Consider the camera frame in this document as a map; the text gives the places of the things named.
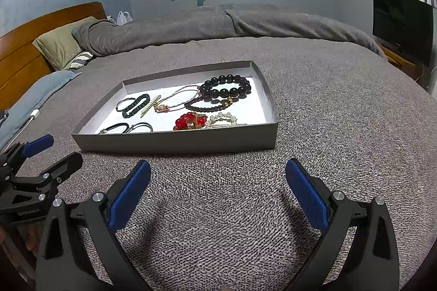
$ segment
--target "cardboard tray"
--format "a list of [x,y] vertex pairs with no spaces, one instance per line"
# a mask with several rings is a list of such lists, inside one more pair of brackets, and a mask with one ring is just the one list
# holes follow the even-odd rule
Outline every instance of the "cardboard tray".
[[[174,122],[187,109],[157,114],[151,108],[143,118],[141,111],[124,119],[121,112],[115,110],[117,103],[127,97],[138,97],[148,93],[152,100],[156,95],[167,97],[175,90],[188,84],[203,84],[205,80],[220,75],[241,75],[252,86],[252,92],[244,99],[234,99],[234,103],[223,114],[231,112],[237,117],[237,126],[212,129],[194,129],[173,131]],[[237,84],[224,84],[217,87],[230,89]],[[173,105],[193,97],[194,91],[186,91],[169,99],[163,104]],[[132,101],[120,104],[120,108]],[[211,107],[218,105],[200,101],[195,106]],[[205,113],[217,115],[218,112]],[[126,122],[129,125],[148,122],[153,127],[139,127],[132,133],[122,132],[124,127],[98,134],[101,129],[114,123]],[[275,147],[277,134],[276,106],[270,89],[261,71],[253,61],[233,61],[207,64],[189,68],[175,69],[122,81],[103,99],[101,99],[73,129],[72,136],[85,152],[104,152],[117,154],[200,154],[219,152],[242,152]]]

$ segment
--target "pillow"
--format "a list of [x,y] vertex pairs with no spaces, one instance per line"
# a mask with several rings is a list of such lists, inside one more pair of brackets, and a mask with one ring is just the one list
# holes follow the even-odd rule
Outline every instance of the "pillow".
[[88,64],[88,62],[93,59],[91,52],[83,51],[75,59],[73,59],[69,64],[65,66],[65,70],[76,70],[82,68]]
[[0,149],[23,127],[33,110],[39,109],[49,97],[79,74],[62,70],[38,79],[9,109],[9,117],[0,126]]
[[46,32],[33,41],[44,57],[56,70],[64,69],[65,66],[75,58],[82,49],[71,35],[71,30],[87,22],[97,21],[95,17],[87,17],[76,22]]

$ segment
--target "tv screen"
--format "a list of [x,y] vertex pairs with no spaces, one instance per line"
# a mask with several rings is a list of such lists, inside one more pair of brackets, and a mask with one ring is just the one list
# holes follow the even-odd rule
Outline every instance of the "tv screen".
[[373,35],[406,59],[429,66],[433,8],[419,0],[373,0]]

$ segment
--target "jewelry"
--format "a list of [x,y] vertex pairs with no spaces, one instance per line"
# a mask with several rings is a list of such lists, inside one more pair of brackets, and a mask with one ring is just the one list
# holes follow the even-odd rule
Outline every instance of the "jewelry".
[[[135,109],[133,109],[133,108],[135,107],[135,105],[137,105],[137,104],[138,104],[142,99],[145,99],[145,100],[144,100],[141,104],[139,104]],[[137,97],[137,98],[135,99],[134,102],[132,102],[129,106],[127,106],[126,108],[124,108],[124,109],[122,110],[123,118],[129,118],[129,117],[132,117],[132,116],[135,115],[138,111],[140,111],[143,107],[145,107],[149,102],[150,102],[150,96],[149,96],[149,94],[143,94],[143,95],[140,95],[139,97]]]
[[119,110],[119,105],[125,101],[128,101],[128,100],[135,100],[135,98],[134,97],[127,97],[126,99],[119,101],[117,106],[115,107],[115,111],[122,112],[124,109]]
[[215,111],[221,111],[221,110],[227,109],[233,103],[232,98],[228,97],[227,101],[224,102],[222,105],[213,106],[212,108],[198,108],[196,106],[191,105],[192,103],[196,103],[200,100],[203,100],[203,97],[198,97],[198,98],[195,98],[195,99],[187,102],[185,104],[185,108],[188,110],[197,111],[197,112],[215,112]]
[[151,125],[150,123],[147,123],[147,122],[139,122],[139,123],[137,123],[137,124],[133,124],[133,125],[132,125],[128,130],[127,130],[126,133],[131,133],[131,132],[132,132],[133,130],[135,130],[136,128],[138,128],[138,127],[143,127],[143,126],[150,128],[150,132],[153,132],[153,128],[152,128],[152,125]]
[[[238,83],[239,88],[232,88],[231,90],[222,89],[218,91],[217,89],[212,89],[212,87],[216,87],[219,84],[225,83]],[[243,76],[233,76],[232,74],[228,74],[227,76],[219,76],[218,78],[213,77],[211,80],[207,80],[204,84],[200,86],[200,94],[204,98],[212,97],[213,99],[217,99],[219,96],[223,99],[227,97],[237,97],[239,95],[247,95],[250,94],[252,87],[250,86],[250,82]]]
[[[183,90],[186,88],[190,88],[190,87],[196,87],[196,89],[189,89],[189,90]],[[196,90],[196,94],[189,100],[184,101],[183,103],[179,103],[177,105],[173,105],[173,106],[168,106],[168,105],[160,105],[162,102],[164,102],[165,100],[170,99],[171,97],[175,96],[176,94],[182,93],[184,91],[190,91],[190,90]],[[154,105],[155,107],[155,112],[160,113],[160,112],[170,112],[170,111],[176,111],[176,110],[170,110],[172,108],[177,108],[180,105],[185,105],[186,103],[190,102],[191,100],[195,99],[200,93],[200,86],[196,85],[196,84],[191,84],[191,85],[186,85],[182,88],[179,88],[178,90],[176,90],[173,94],[171,94],[170,96],[167,96],[166,98],[160,100],[159,102],[156,103],[156,105]]]
[[217,116],[211,115],[209,117],[209,120],[205,123],[205,128],[213,128],[213,124],[219,121],[228,121],[230,123],[230,126],[237,126],[237,118],[235,116],[232,116],[230,112],[226,114],[222,114],[221,112],[219,112]]
[[113,130],[114,128],[121,127],[121,126],[126,126],[126,129],[122,133],[127,133],[129,130],[129,125],[125,122],[121,122],[119,124],[114,124],[112,126],[109,126],[108,128],[104,128],[103,130],[101,130],[99,132],[99,135],[103,135],[105,133],[108,133],[109,130]]
[[196,114],[195,112],[187,112],[175,121],[173,130],[194,130],[205,126],[206,115]]
[[147,104],[147,106],[146,106],[146,107],[141,111],[141,116],[140,116],[140,117],[143,117],[143,116],[147,113],[147,111],[149,111],[150,108],[151,108],[152,106],[154,106],[155,103],[156,103],[160,98],[161,98],[161,95],[158,95],[158,96],[154,97],[153,100],[150,101],[150,102]]

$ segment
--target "beige pillow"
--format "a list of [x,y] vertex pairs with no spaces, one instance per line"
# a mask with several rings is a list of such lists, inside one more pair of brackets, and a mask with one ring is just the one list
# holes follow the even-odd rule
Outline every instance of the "beige pillow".
[[83,23],[97,21],[95,17],[68,23],[64,26],[46,32],[33,41],[44,57],[56,70],[64,69],[83,50],[71,35],[71,30]]

